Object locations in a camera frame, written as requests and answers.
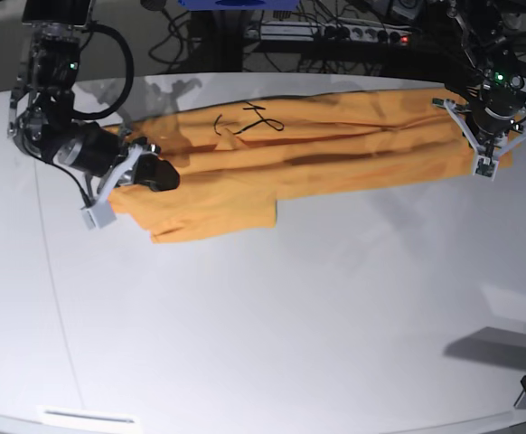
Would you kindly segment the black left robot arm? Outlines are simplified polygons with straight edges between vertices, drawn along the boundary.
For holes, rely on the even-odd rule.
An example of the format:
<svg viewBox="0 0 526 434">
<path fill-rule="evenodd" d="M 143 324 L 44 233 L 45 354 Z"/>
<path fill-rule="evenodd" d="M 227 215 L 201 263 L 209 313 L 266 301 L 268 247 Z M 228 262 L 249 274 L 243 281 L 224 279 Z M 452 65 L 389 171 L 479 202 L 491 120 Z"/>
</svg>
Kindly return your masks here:
<svg viewBox="0 0 526 434">
<path fill-rule="evenodd" d="M 461 30 L 468 73 L 445 88 L 464 101 L 433 99 L 474 152 L 473 175 L 493 180 L 502 157 L 526 140 L 526 62 L 518 59 L 494 1 L 450 1 L 446 15 Z"/>
</svg>

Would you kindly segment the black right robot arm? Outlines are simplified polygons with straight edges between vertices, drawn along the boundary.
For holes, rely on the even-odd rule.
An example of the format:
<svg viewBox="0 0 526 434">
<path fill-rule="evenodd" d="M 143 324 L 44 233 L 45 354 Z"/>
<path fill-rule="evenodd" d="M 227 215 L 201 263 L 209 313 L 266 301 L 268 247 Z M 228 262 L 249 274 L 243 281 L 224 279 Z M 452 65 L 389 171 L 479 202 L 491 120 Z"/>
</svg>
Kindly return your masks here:
<svg viewBox="0 0 526 434">
<path fill-rule="evenodd" d="M 180 184 L 173 165 L 146 137 L 128 140 L 129 130 L 112 133 L 99 121 L 127 101 L 135 78 L 133 54 L 126 39 L 110 26 L 92 20 L 91 1 L 28 1 L 22 22 L 32 27 L 16 83 L 9 99 L 7 135 L 25 155 L 61 171 L 83 201 L 81 214 L 91 229 L 111 224 L 116 215 L 108 200 L 118 187 L 142 185 L 153 192 Z M 80 35 L 104 34 L 113 39 L 126 66 L 124 87 L 115 102 L 98 112 L 74 108 L 76 83 L 85 43 Z"/>
</svg>

